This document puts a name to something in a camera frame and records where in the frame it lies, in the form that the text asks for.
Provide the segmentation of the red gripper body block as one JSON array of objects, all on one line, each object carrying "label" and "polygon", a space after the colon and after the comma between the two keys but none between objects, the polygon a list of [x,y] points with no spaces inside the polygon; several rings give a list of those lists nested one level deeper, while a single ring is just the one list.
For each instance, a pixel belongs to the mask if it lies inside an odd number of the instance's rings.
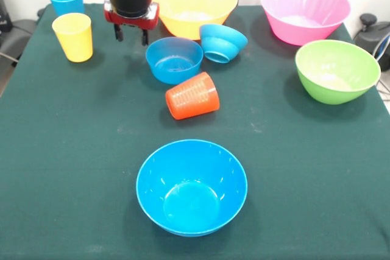
[{"label": "red gripper body block", "polygon": [[116,25],[135,26],[143,30],[153,30],[158,24],[160,8],[158,3],[151,2],[145,14],[136,18],[130,18],[119,15],[112,6],[110,0],[104,0],[103,11],[104,17],[109,23]]}]

